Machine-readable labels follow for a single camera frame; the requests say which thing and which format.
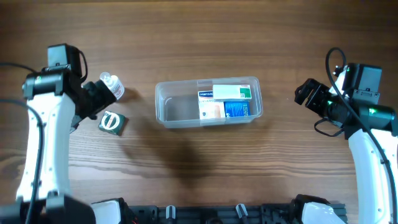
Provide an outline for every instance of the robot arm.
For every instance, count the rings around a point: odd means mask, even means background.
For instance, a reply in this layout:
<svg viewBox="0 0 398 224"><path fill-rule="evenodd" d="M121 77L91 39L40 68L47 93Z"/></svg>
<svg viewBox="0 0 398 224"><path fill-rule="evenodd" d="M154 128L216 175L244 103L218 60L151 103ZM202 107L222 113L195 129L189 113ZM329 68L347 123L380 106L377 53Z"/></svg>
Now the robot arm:
<svg viewBox="0 0 398 224"><path fill-rule="evenodd" d="M81 120L96 114L116 99L102 82L88 82L81 73L81 51L60 44L48 48L49 66L27 76L22 86L27 104L40 115L44 146L36 199L31 202L38 157L39 128L29 111L29 139L17 203L0 208L0 222L96 223L93 209L70 196L68 176L69 135ZM32 216L27 218L27 211Z"/></svg>
<svg viewBox="0 0 398 224"><path fill-rule="evenodd" d="M344 91L344 96L347 94L345 99L368 125L383 148L390 163L393 179L396 181L398 124L393 109L377 105L381 68L350 63L344 68L336 67L334 74L338 76L336 87L340 92ZM333 87L328 88L316 80L308 79L295 91L295 102L301 105L306 98L308 101L305 106L308 109L342 128L345 138L348 139L356 170L359 222L393 223L394 200L389 174L384 159L369 134L363 131L352 114L342 105ZM293 204L298 205L295 207L295 217L304 224L340 221L336 219L333 209L327 206L328 202L302 200L302 197L298 196Z"/></svg>

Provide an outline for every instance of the wood grain surface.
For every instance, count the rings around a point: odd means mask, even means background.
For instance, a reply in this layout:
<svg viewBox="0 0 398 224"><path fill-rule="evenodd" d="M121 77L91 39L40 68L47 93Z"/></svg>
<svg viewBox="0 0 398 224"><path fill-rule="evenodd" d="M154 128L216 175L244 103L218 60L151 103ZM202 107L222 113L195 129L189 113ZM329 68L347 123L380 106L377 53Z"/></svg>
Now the wood grain surface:
<svg viewBox="0 0 398 224"><path fill-rule="evenodd" d="M40 69L47 46L66 42L85 53L89 81L108 71L127 88L108 108L129 119L121 137L88 119L70 136L75 197L189 206L289 203L310 194L345 203L349 222L358 222L348 142L316 133L319 117L294 103L294 90L307 78L330 85L325 55L339 46L349 62L383 68L379 102L397 109L396 1L44 2L52 3L0 4L0 62ZM27 72L4 67L0 75L0 97L22 99ZM157 123L158 82L240 76L260 81L264 114L253 123L178 130ZM27 113L1 108L0 203L12 203Z"/></svg>

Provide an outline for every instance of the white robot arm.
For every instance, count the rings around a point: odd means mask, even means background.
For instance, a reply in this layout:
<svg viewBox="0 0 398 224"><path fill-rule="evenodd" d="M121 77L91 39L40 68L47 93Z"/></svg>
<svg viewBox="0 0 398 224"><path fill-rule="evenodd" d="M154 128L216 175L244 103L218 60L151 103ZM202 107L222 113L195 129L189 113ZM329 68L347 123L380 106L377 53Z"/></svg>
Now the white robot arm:
<svg viewBox="0 0 398 224"><path fill-rule="evenodd" d="M54 93L39 94L27 104L35 109L42 118L44 126L44 148L40 172L38 199L49 194L70 195L68 175L69 134L75 115L75 104L67 94L55 96ZM29 138L26 163L21 184L17 190L17 199L29 202L33 191L39 140L37 121L29 111Z"/></svg>
<svg viewBox="0 0 398 224"><path fill-rule="evenodd" d="M328 68L328 58L334 50L341 52L344 61L333 72L338 76L335 83ZM326 71L333 87L308 79L297 88L295 102L301 105L308 97L307 108L321 116L321 121L329 121L345 132L356 170L359 223L396 223L398 122L393 109L377 105L381 68L354 63L345 66L343 52L334 48L326 56ZM319 133L333 137L342 132L323 133L316 128L318 123L314 128ZM299 198L298 204L301 210L296 218L304 224L341 223L328 203Z"/></svg>
<svg viewBox="0 0 398 224"><path fill-rule="evenodd" d="M372 129L377 141L386 150L391 167L397 167L395 158L398 138L389 131ZM358 186L359 223L392 223L392 200L386 167L369 135L356 131L349 139L353 154ZM397 180L397 169L392 170ZM324 203L305 203L302 210L304 224L344 223L333 209Z"/></svg>

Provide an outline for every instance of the plastic storage box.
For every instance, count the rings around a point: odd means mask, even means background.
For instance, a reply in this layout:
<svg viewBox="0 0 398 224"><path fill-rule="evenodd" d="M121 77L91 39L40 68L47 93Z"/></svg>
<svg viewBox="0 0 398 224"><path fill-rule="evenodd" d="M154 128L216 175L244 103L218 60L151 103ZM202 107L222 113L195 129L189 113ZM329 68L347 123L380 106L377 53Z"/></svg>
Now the plastic storage box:
<svg viewBox="0 0 398 224"><path fill-rule="evenodd" d="M213 90L213 85L250 85L250 116L199 119L198 91ZM262 98L256 77L214 78L162 82L155 91L156 119L166 128L191 128L221 124L249 123L262 115Z"/></svg>

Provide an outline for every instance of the cable clip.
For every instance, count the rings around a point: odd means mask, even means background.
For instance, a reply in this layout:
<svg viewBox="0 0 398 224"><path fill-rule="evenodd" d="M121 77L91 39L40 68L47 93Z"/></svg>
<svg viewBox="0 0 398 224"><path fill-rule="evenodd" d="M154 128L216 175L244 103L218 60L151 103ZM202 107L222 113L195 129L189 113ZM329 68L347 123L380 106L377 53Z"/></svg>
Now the cable clip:
<svg viewBox="0 0 398 224"><path fill-rule="evenodd" d="M384 160L380 160L380 163L381 164L385 164L385 165L390 165L390 160L386 160L386 161L384 161Z"/></svg>
<svg viewBox="0 0 398 224"><path fill-rule="evenodd" d="M37 122L37 127L42 126L43 128L45 128L47 125L47 122L44 122L43 124L40 124L39 122Z"/></svg>

